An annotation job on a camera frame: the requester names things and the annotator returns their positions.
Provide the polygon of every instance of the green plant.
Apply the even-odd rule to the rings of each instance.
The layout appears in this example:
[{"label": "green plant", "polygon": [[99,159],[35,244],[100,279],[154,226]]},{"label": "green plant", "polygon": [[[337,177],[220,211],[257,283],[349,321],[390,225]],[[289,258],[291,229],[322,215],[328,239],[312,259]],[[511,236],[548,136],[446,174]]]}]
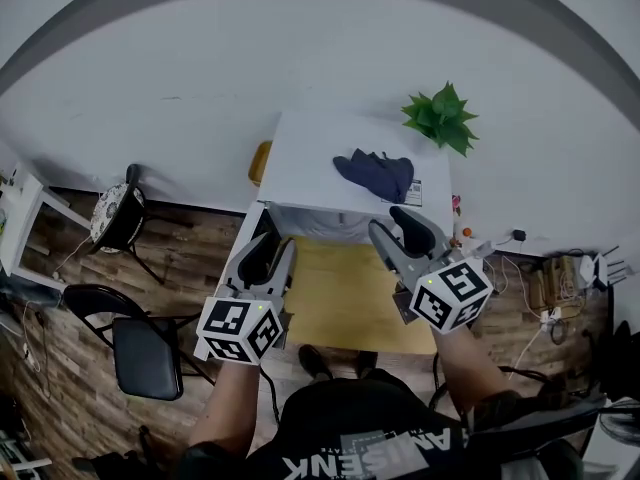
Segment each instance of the green plant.
[{"label": "green plant", "polygon": [[465,121],[478,117],[464,110],[467,100],[460,100],[449,82],[433,99],[421,92],[418,94],[409,96],[412,105],[402,107],[402,111],[411,118],[404,125],[426,135],[438,147],[449,144],[466,157],[467,149],[473,149],[469,139],[479,140],[465,124]]}]

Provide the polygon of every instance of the person's foot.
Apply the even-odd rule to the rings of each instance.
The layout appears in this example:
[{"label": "person's foot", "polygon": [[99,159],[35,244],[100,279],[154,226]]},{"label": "person's foot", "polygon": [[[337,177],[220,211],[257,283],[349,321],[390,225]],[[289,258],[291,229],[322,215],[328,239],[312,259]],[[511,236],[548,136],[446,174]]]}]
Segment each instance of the person's foot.
[{"label": "person's foot", "polygon": [[329,379],[333,379],[333,375],[327,365],[324,363],[320,352],[311,345],[302,345],[298,350],[298,359],[300,365],[314,379],[318,375],[326,375]]},{"label": "person's foot", "polygon": [[358,354],[358,358],[356,359],[356,373],[358,374],[358,378],[362,379],[363,377],[365,377],[371,370],[376,367],[377,363],[377,352],[360,352]]}]

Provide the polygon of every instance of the floral cushion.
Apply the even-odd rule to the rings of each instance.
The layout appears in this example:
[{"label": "floral cushion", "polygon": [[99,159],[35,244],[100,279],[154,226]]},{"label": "floral cushion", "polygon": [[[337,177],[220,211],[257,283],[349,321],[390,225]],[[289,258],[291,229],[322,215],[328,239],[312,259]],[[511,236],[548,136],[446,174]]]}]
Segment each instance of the floral cushion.
[{"label": "floral cushion", "polygon": [[[93,209],[93,216],[91,217],[91,239],[93,240],[93,243],[96,243],[100,239],[102,233],[104,233],[104,230],[107,228],[107,224],[111,222],[111,219],[116,214],[116,210],[120,206],[122,198],[127,192],[127,187],[128,183],[115,185],[102,194],[100,199],[98,199],[98,203]],[[144,206],[144,197],[142,196],[142,192],[136,188],[133,191],[133,195],[138,202]],[[138,233],[140,226],[142,226],[142,222],[143,219],[140,219],[140,223],[131,237],[132,239]],[[109,254],[120,252],[119,249],[112,249],[111,247],[101,247],[100,250]]]}]

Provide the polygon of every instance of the human arm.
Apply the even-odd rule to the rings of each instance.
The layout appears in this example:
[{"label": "human arm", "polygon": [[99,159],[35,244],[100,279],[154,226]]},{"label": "human arm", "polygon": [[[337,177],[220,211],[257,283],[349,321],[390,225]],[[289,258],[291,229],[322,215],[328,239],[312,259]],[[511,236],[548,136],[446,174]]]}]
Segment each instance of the human arm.
[{"label": "human arm", "polygon": [[459,410],[470,411],[482,400],[509,391],[509,382],[488,352],[463,325],[448,334],[433,332],[449,393]]},{"label": "human arm", "polygon": [[246,457],[256,428],[259,382],[258,366],[225,362],[189,446],[212,442],[235,457]]}]

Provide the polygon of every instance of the dark blue cloth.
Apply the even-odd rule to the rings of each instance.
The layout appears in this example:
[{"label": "dark blue cloth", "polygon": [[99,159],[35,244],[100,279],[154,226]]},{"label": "dark blue cloth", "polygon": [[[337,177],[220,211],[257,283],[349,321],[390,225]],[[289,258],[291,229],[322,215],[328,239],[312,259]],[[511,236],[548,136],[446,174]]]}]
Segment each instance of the dark blue cloth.
[{"label": "dark blue cloth", "polygon": [[333,165],[344,179],[369,189],[382,199],[402,204],[413,182],[413,164],[408,158],[392,159],[386,153],[382,154],[384,158],[356,149],[351,160],[336,156]]}]

